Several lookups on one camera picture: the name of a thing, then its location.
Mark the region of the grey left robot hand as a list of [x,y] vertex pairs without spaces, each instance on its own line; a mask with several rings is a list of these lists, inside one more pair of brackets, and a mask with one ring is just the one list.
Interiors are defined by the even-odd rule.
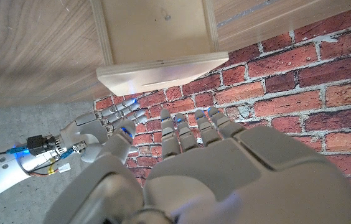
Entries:
[[276,129],[246,129],[197,110],[198,144],[181,114],[161,111],[162,161],[144,185],[126,167],[135,124],[88,152],[46,223],[351,223],[351,183],[323,155]]

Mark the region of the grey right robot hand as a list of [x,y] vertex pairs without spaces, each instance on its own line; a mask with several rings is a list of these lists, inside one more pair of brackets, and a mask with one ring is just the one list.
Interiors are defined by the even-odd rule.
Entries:
[[79,153],[84,162],[111,154],[124,164],[128,154],[135,151],[136,126],[147,121],[145,113],[132,98],[83,114],[60,130],[60,147]]

